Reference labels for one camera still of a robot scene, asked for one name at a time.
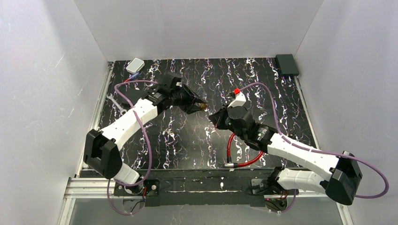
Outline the brass padlock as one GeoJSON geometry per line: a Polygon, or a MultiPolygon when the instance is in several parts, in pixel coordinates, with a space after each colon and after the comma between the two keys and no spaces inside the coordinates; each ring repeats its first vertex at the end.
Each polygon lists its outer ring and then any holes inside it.
{"type": "Polygon", "coordinates": [[[199,107],[201,111],[205,111],[207,109],[207,103],[200,103],[199,107]]]}

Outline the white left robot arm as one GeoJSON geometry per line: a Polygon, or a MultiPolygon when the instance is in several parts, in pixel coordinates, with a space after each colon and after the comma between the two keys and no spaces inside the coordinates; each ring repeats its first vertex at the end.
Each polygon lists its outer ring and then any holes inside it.
{"type": "Polygon", "coordinates": [[[144,124],[155,119],[171,106],[178,106],[186,114],[203,111],[207,103],[191,88],[183,83],[179,74],[168,72],[160,82],[151,81],[152,85],[138,95],[133,103],[119,91],[115,91],[130,105],[130,109],[109,126],[90,130],[86,135],[83,162],[106,179],[114,179],[117,183],[134,187],[142,184],[149,176],[152,168],[152,150],[144,124]],[[122,161],[120,150],[124,144],[141,130],[145,138],[149,163],[145,176],[122,161]]]}

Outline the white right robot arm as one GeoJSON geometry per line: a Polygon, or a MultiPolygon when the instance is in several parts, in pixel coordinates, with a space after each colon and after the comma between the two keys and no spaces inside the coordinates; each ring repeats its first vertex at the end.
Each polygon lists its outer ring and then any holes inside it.
{"type": "Polygon", "coordinates": [[[256,122],[243,106],[223,107],[210,115],[217,129],[229,130],[253,150],[292,161],[304,170],[274,169],[268,184],[284,190],[309,190],[326,194],[343,205],[352,205],[362,173],[347,151],[327,154],[281,135],[273,127],[256,122]]]}

